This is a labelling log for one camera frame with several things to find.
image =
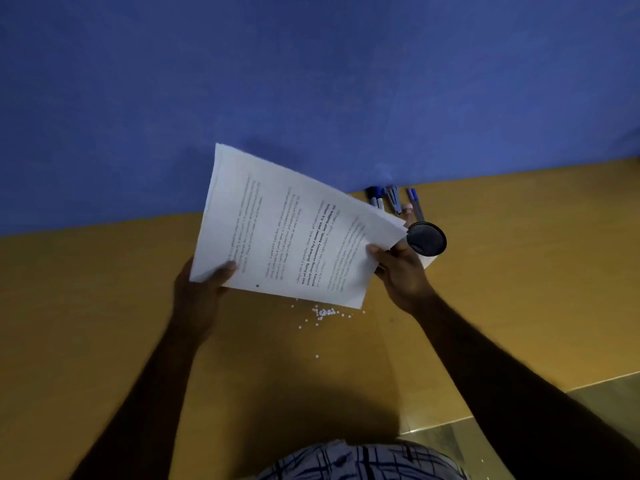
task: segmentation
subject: person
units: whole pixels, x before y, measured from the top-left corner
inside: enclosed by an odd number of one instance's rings
[[[489,443],[518,479],[631,478],[640,451],[595,414],[487,339],[430,286],[406,241],[368,246],[389,297],[422,327]],[[188,261],[174,284],[173,312],[156,349],[73,480],[165,479],[189,371],[216,322],[233,262],[204,283]],[[416,444],[314,445],[280,460],[258,479],[466,478],[444,455]]]

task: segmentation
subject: yellow desk surface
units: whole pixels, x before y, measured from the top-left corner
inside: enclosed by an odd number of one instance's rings
[[[492,339],[563,389],[640,369],[638,160],[417,189],[449,241],[429,279]],[[199,225],[185,214],[0,240],[0,477],[73,469],[162,333]],[[468,415],[375,280],[365,313],[319,326],[315,303],[226,298],[193,368],[173,478],[236,477],[311,442]]]

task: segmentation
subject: person's right hand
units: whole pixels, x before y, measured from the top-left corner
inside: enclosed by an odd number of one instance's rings
[[[403,239],[388,251],[370,244],[368,252],[378,260],[376,275],[382,280],[389,298],[405,312],[415,315],[422,304],[436,295],[427,281],[420,258]]]

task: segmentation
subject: paper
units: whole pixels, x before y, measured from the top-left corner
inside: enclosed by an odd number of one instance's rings
[[[312,178],[217,144],[191,281],[234,260],[230,288],[360,308],[378,265],[366,245],[389,249],[406,235],[403,224]]]

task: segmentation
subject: person's left hand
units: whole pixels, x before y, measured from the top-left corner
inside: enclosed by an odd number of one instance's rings
[[[196,345],[211,334],[218,315],[218,302],[228,289],[223,285],[236,272],[237,265],[229,261],[220,266],[203,283],[189,281],[193,257],[185,263],[173,285],[173,313],[169,327]]]

